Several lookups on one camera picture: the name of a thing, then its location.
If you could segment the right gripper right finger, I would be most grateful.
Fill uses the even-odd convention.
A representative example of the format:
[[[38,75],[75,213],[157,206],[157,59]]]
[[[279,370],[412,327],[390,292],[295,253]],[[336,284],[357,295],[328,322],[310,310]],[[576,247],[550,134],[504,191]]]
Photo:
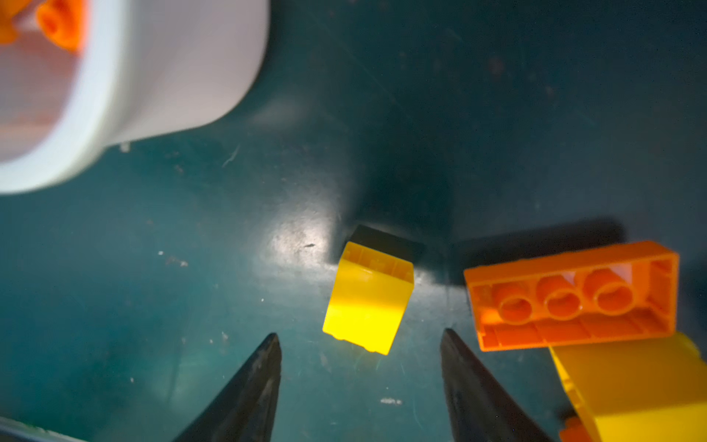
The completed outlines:
[[[549,441],[458,334],[440,343],[451,432],[456,441]]]

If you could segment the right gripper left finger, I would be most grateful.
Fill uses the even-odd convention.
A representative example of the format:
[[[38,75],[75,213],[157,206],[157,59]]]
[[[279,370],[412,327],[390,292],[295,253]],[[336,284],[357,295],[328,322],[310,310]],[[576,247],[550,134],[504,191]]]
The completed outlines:
[[[268,334],[178,441],[269,441],[282,379],[282,349]]]

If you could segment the orange brick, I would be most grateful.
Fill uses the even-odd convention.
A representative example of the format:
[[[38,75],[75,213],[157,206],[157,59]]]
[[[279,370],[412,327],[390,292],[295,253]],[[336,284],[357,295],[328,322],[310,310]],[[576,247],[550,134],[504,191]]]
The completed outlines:
[[[559,432],[561,442],[592,442],[579,417],[573,416],[565,420],[564,429]]]
[[[679,254],[655,241],[564,252],[463,273],[484,352],[667,337]]]

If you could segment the yellow brick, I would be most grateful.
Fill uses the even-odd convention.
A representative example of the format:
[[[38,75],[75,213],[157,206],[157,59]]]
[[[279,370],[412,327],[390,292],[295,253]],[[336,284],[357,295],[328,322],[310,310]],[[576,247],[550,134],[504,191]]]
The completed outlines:
[[[350,241],[339,261],[322,331],[388,355],[414,285],[411,262]]]
[[[703,441],[706,363],[684,334],[554,347],[563,389],[592,441]]]

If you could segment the orange lego chassis piece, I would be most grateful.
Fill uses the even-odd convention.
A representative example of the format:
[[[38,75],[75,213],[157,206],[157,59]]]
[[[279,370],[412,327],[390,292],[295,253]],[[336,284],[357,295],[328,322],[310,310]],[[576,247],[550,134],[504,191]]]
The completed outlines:
[[[1,0],[1,44],[13,44],[22,32],[38,31],[55,46],[78,53],[87,14],[88,1]]]

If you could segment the white container left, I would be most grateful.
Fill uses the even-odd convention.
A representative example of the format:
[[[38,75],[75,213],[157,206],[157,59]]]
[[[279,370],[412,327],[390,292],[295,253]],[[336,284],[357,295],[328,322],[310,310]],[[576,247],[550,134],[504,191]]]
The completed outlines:
[[[268,1],[88,1],[82,49],[1,44],[1,191],[73,178],[111,145],[211,123],[252,87]]]

